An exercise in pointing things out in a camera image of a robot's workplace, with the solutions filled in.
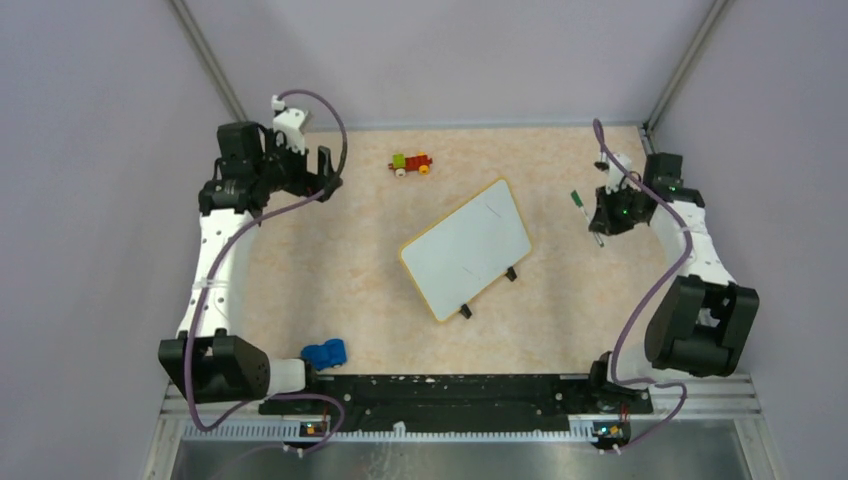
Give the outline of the yellow framed whiteboard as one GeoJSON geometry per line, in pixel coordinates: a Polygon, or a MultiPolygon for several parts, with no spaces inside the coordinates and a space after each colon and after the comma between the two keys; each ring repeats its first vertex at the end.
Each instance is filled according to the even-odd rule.
{"type": "Polygon", "coordinates": [[[507,269],[532,250],[510,183],[500,177],[403,244],[398,255],[430,314],[445,322],[507,279],[507,269]]]}

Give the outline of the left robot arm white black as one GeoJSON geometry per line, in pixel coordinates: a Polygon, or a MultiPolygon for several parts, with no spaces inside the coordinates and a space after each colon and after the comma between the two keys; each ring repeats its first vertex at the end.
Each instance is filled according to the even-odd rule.
{"type": "Polygon", "coordinates": [[[248,264],[270,197],[297,197],[286,209],[324,202],[341,186],[331,151],[319,147],[316,171],[301,126],[236,122],[217,129],[220,156],[198,193],[200,250],[186,313],[158,360],[194,404],[253,401],[282,394],[297,413],[319,404],[320,386],[305,361],[273,359],[240,333],[248,264]]]}

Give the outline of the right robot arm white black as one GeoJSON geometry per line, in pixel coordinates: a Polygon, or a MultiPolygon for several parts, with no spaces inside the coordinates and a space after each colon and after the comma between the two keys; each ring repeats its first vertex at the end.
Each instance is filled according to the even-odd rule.
{"type": "Polygon", "coordinates": [[[691,378],[728,377],[737,368],[759,309],[757,291],[740,285],[720,260],[706,225],[699,190],[685,186],[680,155],[648,156],[643,172],[620,154],[595,161],[607,180],[595,191],[592,233],[608,237],[647,225],[659,241],[667,270],[639,307],[663,297],[650,314],[641,342],[618,342],[610,373],[586,385],[589,404],[612,412],[634,388],[691,378]]]}

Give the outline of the green white marker pen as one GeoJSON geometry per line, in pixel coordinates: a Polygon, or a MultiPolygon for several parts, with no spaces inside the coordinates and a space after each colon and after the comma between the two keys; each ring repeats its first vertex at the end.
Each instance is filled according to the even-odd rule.
{"type": "MultiPolygon", "coordinates": [[[[571,197],[573,203],[575,204],[575,206],[578,208],[578,210],[584,216],[587,225],[590,226],[592,217],[589,215],[589,213],[588,213],[588,211],[585,207],[585,204],[583,203],[582,198],[579,195],[579,193],[576,190],[572,190],[570,192],[570,197],[571,197]]],[[[595,242],[597,243],[597,245],[600,248],[605,247],[605,243],[604,243],[601,235],[598,232],[595,232],[591,228],[589,228],[589,233],[592,235],[593,239],[595,240],[595,242]]]]}

